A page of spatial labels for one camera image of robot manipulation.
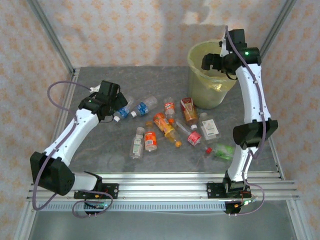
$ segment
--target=red label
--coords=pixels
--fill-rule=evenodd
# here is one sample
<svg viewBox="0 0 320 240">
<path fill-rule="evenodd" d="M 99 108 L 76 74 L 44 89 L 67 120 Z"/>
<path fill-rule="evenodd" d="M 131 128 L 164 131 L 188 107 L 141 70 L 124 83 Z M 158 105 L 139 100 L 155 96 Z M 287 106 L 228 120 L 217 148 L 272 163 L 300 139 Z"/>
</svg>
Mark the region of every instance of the red label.
<svg viewBox="0 0 320 240">
<path fill-rule="evenodd" d="M 194 131 L 189 135 L 187 140 L 189 143 L 191 143 L 192 146 L 195 146 L 197 145 L 197 143 L 199 143 L 200 139 L 201 139 L 201 135 L 196 131 Z"/>
</svg>

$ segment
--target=patterned wall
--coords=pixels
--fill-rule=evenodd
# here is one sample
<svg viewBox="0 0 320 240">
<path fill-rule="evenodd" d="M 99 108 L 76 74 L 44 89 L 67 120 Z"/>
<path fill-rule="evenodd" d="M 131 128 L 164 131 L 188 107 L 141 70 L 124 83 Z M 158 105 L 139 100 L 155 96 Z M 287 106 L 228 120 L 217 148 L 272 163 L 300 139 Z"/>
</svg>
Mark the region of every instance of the patterned wall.
<svg viewBox="0 0 320 240">
<path fill-rule="evenodd" d="M 51 140 L 57 109 L 47 87 L 69 79 L 25 0 L 0 1 L 0 239 L 13 239 L 32 181 L 30 156 Z M 52 90 L 60 102 L 63 88 Z"/>
<path fill-rule="evenodd" d="M 320 236 L 320 2 L 297 1 L 263 63 L 268 107 L 279 122 L 275 141 L 288 179 Z"/>
<path fill-rule="evenodd" d="M 285 0 L 39 0 L 71 63 L 184 66 L 196 43 L 245 28 L 261 47 Z"/>
</svg>

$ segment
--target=orange juice bottle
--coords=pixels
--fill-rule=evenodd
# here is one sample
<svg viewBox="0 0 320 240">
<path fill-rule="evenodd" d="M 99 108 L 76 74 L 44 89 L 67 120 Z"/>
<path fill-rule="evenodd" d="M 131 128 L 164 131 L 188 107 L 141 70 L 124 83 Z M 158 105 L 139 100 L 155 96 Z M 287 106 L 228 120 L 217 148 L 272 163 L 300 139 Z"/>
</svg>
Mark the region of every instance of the orange juice bottle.
<svg viewBox="0 0 320 240">
<path fill-rule="evenodd" d="M 157 113 L 153 117 L 153 121 L 158 126 L 158 128 L 164 133 L 164 136 L 170 142 L 173 142 L 177 148 L 181 147 L 182 143 L 177 131 L 168 122 L 168 120 L 166 119 L 165 115 L 162 112 Z"/>
</svg>

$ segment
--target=gray floor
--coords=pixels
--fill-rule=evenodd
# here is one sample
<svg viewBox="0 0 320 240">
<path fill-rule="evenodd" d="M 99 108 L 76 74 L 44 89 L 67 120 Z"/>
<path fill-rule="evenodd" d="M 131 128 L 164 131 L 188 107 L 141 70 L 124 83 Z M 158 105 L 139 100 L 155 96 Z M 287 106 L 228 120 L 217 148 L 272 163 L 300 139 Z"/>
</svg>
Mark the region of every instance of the gray floor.
<svg viewBox="0 0 320 240">
<path fill-rule="evenodd" d="M 187 97 L 187 67 L 82 67 L 78 82 L 88 87 L 95 87 L 101 80 L 117 83 L 127 96 L 140 99 L 154 95 L 158 99 L 156 109 L 144 117 L 128 117 L 119 123 L 100 123 L 94 128 L 76 151 L 70 168 L 73 171 L 94 173 L 160 173 L 160 172 L 214 172 L 223 173 L 230 166 L 230 161 L 209 156 L 192 147 L 185 141 L 180 148 L 175 148 L 157 129 L 158 150 L 145 152 L 142 160 L 129 158 L 132 138 L 137 127 L 144 127 L 146 121 L 163 111 L 163 99 L 172 96 L 176 99 L 177 115 L 182 118 L 179 101 Z M 76 110 L 80 101 L 89 95 L 88 91 L 76 87 L 71 109 Z M 206 111 L 214 116 L 221 133 L 218 142 L 234 145 L 232 132 L 234 126 L 244 122 L 244 107 L 241 89 L 237 83 L 226 95 L 223 102 L 213 110 Z M 267 142 L 258 160 L 254 160 L 250 171 L 277 171 L 275 161 Z"/>
<path fill-rule="evenodd" d="M 246 206 L 249 211 L 260 202 Z M 71 212 L 38 211 L 29 240 L 295 240 L 285 201 L 267 201 L 250 215 L 220 212 L 106 212 L 79 219 Z"/>
</svg>

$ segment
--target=yellow trash can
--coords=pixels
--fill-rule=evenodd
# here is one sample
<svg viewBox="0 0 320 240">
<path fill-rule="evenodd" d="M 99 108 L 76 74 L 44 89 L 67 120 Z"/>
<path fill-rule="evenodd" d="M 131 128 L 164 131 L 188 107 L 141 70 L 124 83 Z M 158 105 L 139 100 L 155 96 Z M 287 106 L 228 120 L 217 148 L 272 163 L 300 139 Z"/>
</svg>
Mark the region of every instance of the yellow trash can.
<svg viewBox="0 0 320 240">
<path fill-rule="evenodd" d="M 188 95 L 193 103 L 201 109 L 213 109 L 225 98 L 236 81 L 229 79 L 225 73 L 210 69 L 201 69 L 202 59 L 207 54 L 220 54 L 219 40 L 210 40 L 193 46 L 187 56 L 189 64 Z"/>
</svg>

